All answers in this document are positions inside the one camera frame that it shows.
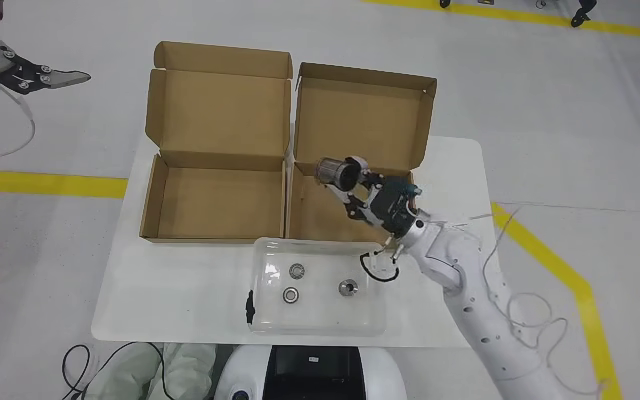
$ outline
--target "light green pants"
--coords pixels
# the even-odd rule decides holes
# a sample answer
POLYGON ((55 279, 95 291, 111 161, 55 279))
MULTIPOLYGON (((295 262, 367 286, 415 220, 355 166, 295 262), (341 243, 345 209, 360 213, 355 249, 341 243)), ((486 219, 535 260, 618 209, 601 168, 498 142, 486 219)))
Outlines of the light green pants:
MULTIPOLYGON (((175 400, 203 400, 211 389, 215 344, 157 344, 165 363, 167 392, 175 400)), ((87 388, 86 400, 168 400, 160 356, 146 343, 117 354, 87 388)))

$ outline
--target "box lid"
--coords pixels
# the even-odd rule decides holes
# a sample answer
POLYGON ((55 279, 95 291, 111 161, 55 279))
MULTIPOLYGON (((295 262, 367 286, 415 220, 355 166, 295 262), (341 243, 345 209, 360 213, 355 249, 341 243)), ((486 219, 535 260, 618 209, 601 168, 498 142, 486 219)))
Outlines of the box lid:
POLYGON ((408 171, 427 147, 436 79, 302 63, 294 155, 305 173, 322 157, 365 158, 408 171))
POLYGON ((162 154, 261 156, 280 167, 289 143, 289 53, 161 42, 154 64, 146 133, 162 154))

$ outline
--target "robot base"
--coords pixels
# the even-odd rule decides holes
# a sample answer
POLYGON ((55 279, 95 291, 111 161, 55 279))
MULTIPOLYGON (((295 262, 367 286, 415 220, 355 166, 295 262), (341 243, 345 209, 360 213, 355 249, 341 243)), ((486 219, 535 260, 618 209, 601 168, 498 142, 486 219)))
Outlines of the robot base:
POLYGON ((238 347, 214 400, 406 400, 400 370, 379 348, 238 347))

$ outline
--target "yellow tape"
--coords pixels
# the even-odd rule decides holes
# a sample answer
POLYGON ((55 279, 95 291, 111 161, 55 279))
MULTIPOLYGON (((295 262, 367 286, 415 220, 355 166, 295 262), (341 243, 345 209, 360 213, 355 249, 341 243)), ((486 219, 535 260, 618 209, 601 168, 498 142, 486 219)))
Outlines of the yellow tape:
MULTIPOLYGON (((509 213, 498 204, 491 205, 493 219, 500 228, 504 228, 509 213)), ((558 257, 550 248, 542 243, 533 233, 529 232, 515 218, 511 220, 507 227, 507 234, 523 249, 525 249, 534 259, 542 264, 549 272, 565 284, 573 293, 580 313, 580 321, 587 339, 587 347, 591 356, 591 363, 595 371, 598 382, 606 381, 606 386, 602 392, 603 400, 621 400, 622 393, 618 385, 613 360, 609 354, 607 338, 598 315, 593 291, 589 282, 582 278, 563 259, 558 257)))
POLYGON ((126 179, 0 172, 0 192, 122 199, 126 190, 126 179))
MULTIPOLYGON (((495 7, 474 6, 469 4, 456 4, 455 0, 447 8, 441 8, 438 0, 362 0, 365 3, 384 4, 388 6, 400 6, 420 8, 430 11, 442 11, 452 14, 471 15, 474 17, 503 19, 507 21, 528 22, 531 24, 561 26, 568 29, 571 18, 555 15, 536 14, 525 11, 504 10, 495 7)), ((640 36, 640 27, 631 25, 611 24, 599 21, 586 21, 580 29, 615 33, 619 35, 640 36)))

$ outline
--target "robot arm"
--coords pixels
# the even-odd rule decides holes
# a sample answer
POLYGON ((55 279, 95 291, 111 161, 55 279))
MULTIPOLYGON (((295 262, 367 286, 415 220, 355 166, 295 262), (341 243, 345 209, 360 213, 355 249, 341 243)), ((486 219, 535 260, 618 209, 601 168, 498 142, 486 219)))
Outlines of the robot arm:
POLYGON ((487 286, 475 236, 412 207, 419 188, 404 178, 375 174, 357 157, 344 162, 323 159, 315 175, 337 194, 350 218, 382 226, 391 234, 397 244, 393 261, 401 253, 409 254, 424 275, 442 285, 456 325, 504 399, 562 399, 558 382, 538 351, 525 345, 519 329, 498 307, 498 300, 509 299, 511 293, 506 283, 493 292, 487 286), (366 201, 354 200, 352 191, 358 183, 368 190, 366 201))
POLYGON ((57 71, 46 65, 34 64, 20 57, 6 43, 0 40, 0 85, 27 95, 40 89, 58 89, 77 85, 91 79, 80 71, 57 71))

